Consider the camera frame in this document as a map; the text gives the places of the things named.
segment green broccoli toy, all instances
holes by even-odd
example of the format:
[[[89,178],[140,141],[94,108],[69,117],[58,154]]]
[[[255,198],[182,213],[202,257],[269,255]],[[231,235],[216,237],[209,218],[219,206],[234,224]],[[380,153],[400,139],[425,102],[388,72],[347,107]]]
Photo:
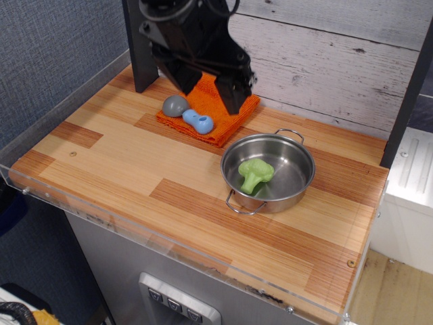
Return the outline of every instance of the green broccoli toy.
[[[273,177],[273,167],[259,158],[244,161],[239,165],[239,174],[245,177],[241,191],[251,194],[258,183],[270,181]]]

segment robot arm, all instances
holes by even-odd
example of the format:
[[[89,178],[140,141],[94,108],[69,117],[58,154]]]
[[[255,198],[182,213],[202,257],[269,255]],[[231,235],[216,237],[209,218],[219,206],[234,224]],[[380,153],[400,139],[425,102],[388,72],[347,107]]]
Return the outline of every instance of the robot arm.
[[[160,70],[188,94],[202,72],[216,76],[215,85],[229,114],[239,113],[256,79],[250,56],[230,37],[225,0],[139,0],[145,20],[140,33],[152,43]]]

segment blue dog bone toy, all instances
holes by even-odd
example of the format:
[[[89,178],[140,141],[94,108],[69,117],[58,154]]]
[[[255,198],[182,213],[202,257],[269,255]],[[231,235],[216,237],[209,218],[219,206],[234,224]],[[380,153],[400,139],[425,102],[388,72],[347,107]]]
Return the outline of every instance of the blue dog bone toy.
[[[200,134],[207,134],[212,131],[214,121],[209,116],[199,115],[195,110],[186,110],[182,113],[183,120],[194,127]]]

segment wooden floor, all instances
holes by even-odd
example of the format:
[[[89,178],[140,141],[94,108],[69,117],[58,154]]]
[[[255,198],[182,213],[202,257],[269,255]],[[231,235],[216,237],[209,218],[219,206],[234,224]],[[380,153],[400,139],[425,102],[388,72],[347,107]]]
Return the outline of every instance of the wooden floor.
[[[358,325],[431,325],[433,275],[370,250],[349,314]]]

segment wood grain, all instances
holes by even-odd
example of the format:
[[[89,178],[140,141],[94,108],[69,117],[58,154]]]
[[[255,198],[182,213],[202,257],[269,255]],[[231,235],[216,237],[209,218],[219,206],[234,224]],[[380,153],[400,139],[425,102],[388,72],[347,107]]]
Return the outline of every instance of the wood grain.
[[[432,323],[433,274],[369,251],[350,315],[358,325]]]
[[[230,26],[252,58],[263,105],[388,138],[417,51],[251,16]]]
[[[433,6],[428,0],[249,0],[237,12],[419,51]]]
[[[193,267],[207,267],[282,307],[335,324],[359,270],[387,169],[385,142],[259,106],[223,148],[156,122],[175,93],[159,78],[135,93],[131,68],[12,168],[35,195]],[[225,200],[223,152],[236,139],[290,127],[305,136],[317,174],[295,207],[238,215]]]

